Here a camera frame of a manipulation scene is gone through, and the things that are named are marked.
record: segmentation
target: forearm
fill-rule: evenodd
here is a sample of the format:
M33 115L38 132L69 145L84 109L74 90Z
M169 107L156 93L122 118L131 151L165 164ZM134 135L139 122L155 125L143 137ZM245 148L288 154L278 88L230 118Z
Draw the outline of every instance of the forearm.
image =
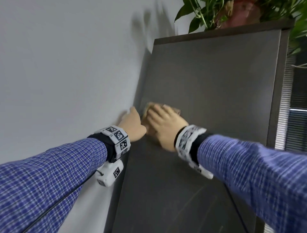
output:
M197 160L278 233L306 229L306 156L213 135L200 145Z
M100 167L105 145L88 138L0 165L0 231L20 232ZM81 188L29 232L57 232Z

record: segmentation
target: green plant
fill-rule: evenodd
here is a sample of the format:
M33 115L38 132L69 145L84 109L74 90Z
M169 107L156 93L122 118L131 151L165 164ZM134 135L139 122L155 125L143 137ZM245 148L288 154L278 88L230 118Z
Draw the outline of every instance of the green plant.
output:
M183 7L179 10L175 21L192 12L195 18L191 21L189 33L201 26L205 30L213 30L231 16L233 0L183 0ZM290 33L290 45L294 48L292 54L302 50L299 38L307 36L307 0L257 0L255 4L261 10L260 22L295 18L295 27Z

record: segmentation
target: gray panel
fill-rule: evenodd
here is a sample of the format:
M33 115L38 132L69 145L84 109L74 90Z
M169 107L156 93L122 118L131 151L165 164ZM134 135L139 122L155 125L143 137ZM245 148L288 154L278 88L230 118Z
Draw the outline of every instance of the gray panel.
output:
M266 144L280 30L155 45L142 105ZM250 232L255 215L236 198ZM244 232L223 184L145 137L131 147L113 233Z

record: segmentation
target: cloth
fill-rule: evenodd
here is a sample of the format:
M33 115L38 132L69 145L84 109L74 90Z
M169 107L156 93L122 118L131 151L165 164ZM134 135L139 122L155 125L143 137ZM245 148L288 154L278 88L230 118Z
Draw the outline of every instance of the cloth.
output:
M307 232L307 156L213 135L198 162L277 233Z
M107 158L105 145L87 138L20 161L0 165L0 232L21 232ZM28 232L57 232L81 187Z

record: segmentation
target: person's left hand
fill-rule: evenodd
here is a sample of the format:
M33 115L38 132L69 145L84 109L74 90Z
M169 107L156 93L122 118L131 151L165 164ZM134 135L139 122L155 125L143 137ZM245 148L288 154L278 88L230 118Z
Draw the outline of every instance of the person's left hand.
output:
M141 125L140 115L135 107L131 107L130 113L123 116L118 127L125 130L131 142L140 140L146 134L146 127Z

